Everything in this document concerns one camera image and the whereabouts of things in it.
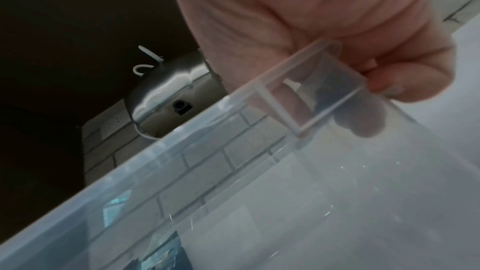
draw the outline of plastic container lid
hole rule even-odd
[[[3,244],[0,269],[477,269],[477,169],[338,50],[178,127]]]

